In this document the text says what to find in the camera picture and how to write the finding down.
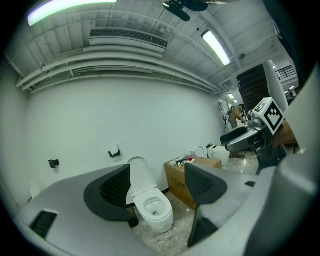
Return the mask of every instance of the white bin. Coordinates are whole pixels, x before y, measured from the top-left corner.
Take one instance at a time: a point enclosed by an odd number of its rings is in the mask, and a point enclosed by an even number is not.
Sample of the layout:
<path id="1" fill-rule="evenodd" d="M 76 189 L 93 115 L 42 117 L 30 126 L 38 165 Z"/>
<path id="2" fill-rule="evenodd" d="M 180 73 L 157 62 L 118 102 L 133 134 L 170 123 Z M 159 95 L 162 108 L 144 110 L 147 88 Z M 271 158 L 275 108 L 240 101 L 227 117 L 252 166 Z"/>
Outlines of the white bin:
<path id="1" fill-rule="evenodd" d="M 223 166 L 229 162 L 230 152 L 224 146 L 213 145 L 208 148 L 209 158 L 219 159 Z"/>

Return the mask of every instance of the brown cardboard box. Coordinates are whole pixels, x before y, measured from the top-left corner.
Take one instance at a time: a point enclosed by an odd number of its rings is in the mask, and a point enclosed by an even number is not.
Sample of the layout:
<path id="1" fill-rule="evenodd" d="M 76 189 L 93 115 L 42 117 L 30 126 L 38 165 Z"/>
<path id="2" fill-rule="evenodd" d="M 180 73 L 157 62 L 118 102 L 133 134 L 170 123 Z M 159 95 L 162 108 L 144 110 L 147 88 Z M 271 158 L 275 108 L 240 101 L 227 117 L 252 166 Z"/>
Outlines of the brown cardboard box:
<path id="1" fill-rule="evenodd" d="M 222 168 L 221 161 L 213 158 L 192 157 L 196 164 L 201 164 L 212 168 Z M 182 202 L 191 209 L 196 210 L 196 203 L 192 198 L 185 182 L 185 166 L 179 167 L 177 164 L 170 166 L 169 163 L 164 164 L 166 179 L 168 181 L 169 190 Z"/>

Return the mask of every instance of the concrete floor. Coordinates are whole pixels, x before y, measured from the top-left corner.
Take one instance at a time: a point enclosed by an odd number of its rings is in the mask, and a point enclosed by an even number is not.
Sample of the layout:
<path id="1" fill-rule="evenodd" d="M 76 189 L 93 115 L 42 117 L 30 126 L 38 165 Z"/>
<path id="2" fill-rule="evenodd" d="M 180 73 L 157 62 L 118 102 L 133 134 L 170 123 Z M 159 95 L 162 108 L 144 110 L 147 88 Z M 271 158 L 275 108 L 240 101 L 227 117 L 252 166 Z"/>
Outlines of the concrete floor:
<path id="1" fill-rule="evenodd" d="M 238 172 L 247 175 L 255 175 L 258 170 L 258 161 L 253 159 L 256 155 L 246 152 L 242 158 L 230 158 L 227 165 L 222 166 L 223 170 Z M 139 211 L 134 211 L 139 219 L 139 225 L 133 229 L 134 233 L 161 256 L 176 256 L 188 250 L 187 243 L 192 230 L 195 212 L 176 198 L 172 193 L 167 192 L 165 196 L 169 199 L 173 209 L 173 227 L 167 233 L 152 231 Z"/>

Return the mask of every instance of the railing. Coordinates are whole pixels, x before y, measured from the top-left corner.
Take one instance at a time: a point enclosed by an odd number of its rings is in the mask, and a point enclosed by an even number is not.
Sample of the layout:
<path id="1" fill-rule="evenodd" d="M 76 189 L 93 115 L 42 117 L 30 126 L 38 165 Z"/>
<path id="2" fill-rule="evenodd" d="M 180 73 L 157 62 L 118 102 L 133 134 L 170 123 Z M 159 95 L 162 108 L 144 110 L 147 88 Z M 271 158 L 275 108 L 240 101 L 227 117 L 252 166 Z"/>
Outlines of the railing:
<path id="1" fill-rule="evenodd" d="M 280 81 L 282 79 L 294 76 L 296 74 L 294 68 L 291 65 L 290 66 L 286 66 L 286 67 L 284 67 L 282 69 L 276 70 L 275 73 L 278 76 Z"/>

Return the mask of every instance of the white toilet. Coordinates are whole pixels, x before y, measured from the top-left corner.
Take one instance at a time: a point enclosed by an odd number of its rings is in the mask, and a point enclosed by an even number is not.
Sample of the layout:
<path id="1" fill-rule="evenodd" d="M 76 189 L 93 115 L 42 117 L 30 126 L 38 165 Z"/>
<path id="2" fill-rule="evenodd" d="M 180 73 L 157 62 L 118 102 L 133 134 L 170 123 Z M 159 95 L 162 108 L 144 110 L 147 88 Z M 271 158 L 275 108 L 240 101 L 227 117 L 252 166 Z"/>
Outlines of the white toilet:
<path id="1" fill-rule="evenodd" d="M 148 226 L 156 232 L 167 232 L 174 222 L 170 201 L 158 189 L 148 163 L 142 157 L 134 157 L 130 164 L 131 195 L 133 202 Z"/>

